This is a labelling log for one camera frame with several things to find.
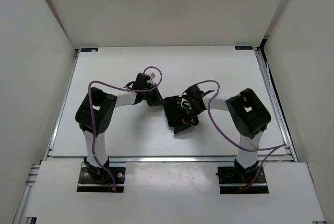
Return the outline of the black skirt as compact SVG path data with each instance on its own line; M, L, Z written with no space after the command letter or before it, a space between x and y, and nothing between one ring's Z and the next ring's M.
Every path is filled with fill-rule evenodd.
M179 96L166 97L164 105L165 116L169 127L176 127L181 124L181 109L179 104Z

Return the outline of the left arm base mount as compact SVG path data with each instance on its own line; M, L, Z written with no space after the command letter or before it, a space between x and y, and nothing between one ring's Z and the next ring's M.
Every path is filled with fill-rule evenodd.
M114 176L115 186L109 174L105 179L96 179L89 174L88 168L82 166L77 184L77 192L95 192L95 193L122 193L125 184L125 167L110 167Z

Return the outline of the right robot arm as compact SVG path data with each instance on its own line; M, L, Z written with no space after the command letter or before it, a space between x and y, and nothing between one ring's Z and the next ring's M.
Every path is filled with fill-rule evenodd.
M199 114L210 109L229 112L235 128L240 134L239 149L235 159L234 175L240 182L248 181L258 166L257 153L260 139L271 121L271 115L252 89L245 89L229 97L215 92L211 98L206 92L194 85L180 96L165 98L164 111L169 127L174 134L199 124Z

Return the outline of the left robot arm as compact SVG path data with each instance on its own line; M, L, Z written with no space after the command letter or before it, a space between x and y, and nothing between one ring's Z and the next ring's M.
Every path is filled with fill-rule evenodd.
M104 132L111 123L114 109L126 105L136 105L146 101L148 106L165 105L158 88L132 89L124 87L106 93L92 87L81 103L75 115L75 121L82 130L87 147L85 165L91 176L97 182L104 182L109 178L109 159L105 150Z

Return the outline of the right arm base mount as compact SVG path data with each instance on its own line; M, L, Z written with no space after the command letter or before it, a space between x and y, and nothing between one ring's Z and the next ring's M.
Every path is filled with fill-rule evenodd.
M263 167L261 167L253 184L244 190L255 177L257 169L246 177L236 167L217 167L220 194L268 194L269 189Z

